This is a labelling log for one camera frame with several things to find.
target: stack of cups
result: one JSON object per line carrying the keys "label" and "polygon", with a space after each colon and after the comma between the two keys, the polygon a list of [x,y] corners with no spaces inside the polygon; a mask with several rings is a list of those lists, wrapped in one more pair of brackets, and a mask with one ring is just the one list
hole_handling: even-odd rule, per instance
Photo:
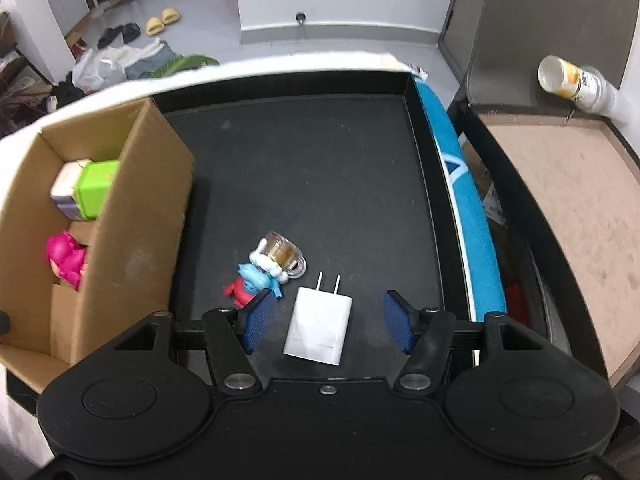
{"label": "stack of cups", "polygon": [[593,67],[580,68],[558,57],[546,56],[538,67],[540,86],[550,94],[571,99],[585,112],[631,124],[635,108]]}

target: black circular cover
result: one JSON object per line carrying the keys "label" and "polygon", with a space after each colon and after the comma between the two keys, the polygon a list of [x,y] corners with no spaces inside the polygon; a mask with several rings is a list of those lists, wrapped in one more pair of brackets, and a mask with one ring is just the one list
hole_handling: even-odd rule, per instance
{"label": "black circular cover", "polygon": [[56,453],[100,465],[146,462],[194,434],[209,416],[206,385],[150,352],[109,352],[54,380],[38,421]]}
{"label": "black circular cover", "polygon": [[618,422],[601,377],[545,350],[503,351],[450,386],[447,415],[476,447],[512,462],[570,462],[601,452]]}

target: black slipper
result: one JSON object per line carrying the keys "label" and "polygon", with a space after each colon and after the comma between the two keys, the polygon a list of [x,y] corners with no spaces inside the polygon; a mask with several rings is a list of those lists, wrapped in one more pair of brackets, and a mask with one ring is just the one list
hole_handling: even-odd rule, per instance
{"label": "black slipper", "polygon": [[115,28],[106,28],[102,33],[100,40],[98,40],[98,50],[104,49],[106,46],[110,45],[113,40],[115,40],[122,32],[123,25],[118,25]]}
{"label": "black slipper", "polygon": [[137,23],[125,23],[122,26],[122,42],[131,43],[140,36],[140,27]]}

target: yellow slipper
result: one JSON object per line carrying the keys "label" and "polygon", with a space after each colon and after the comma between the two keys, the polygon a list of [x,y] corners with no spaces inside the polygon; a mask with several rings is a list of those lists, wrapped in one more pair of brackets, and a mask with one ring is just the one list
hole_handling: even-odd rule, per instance
{"label": "yellow slipper", "polygon": [[167,7],[162,11],[162,22],[165,25],[171,25],[172,23],[177,22],[180,19],[180,12],[175,10],[173,7]]}
{"label": "yellow slipper", "polygon": [[160,21],[160,18],[156,18],[155,16],[149,18],[149,21],[146,22],[146,34],[148,36],[155,36],[156,34],[160,34],[164,30],[164,23]]}

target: tiled floor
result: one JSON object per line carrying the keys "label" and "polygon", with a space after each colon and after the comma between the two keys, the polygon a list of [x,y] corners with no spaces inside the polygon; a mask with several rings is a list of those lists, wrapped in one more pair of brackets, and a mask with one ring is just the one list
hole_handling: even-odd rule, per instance
{"label": "tiled floor", "polygon": [[[182,19],[168,26],[160,37],[178,54],[204,54],[220,63],[263,56],[282,56],[295,52],[322,50],[365,50],[390,52],[399,60],[414,63],[429,73],[429,84],[445,106],[458,89],[436,46],[403,41],[376,40],[301,40],[273,43],[240,43],[240,18],[237,0],[131,0],[107,10],[82,31],[84,40],[95,47],[106,27],[136,22],[143,31],[132,46],[143,46],[150,40],[144,34],[146,20],[160,16],[166,7],[175,7]],[[112,46],[121,46],[118,37]]]}

